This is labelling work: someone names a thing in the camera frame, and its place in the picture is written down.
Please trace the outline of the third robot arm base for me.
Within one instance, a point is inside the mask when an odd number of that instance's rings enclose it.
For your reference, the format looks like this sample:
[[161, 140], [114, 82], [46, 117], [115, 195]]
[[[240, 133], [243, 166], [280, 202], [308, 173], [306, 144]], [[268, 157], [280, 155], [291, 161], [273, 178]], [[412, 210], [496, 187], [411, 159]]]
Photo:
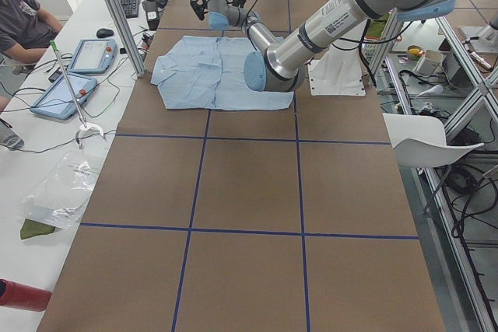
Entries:
[[472, 60], [491, 72], [496, 64], [487, 62], [483, 54], [497, 54], [497, 13], [486, 26], [461, 26], [464, 35], [464, 45]]

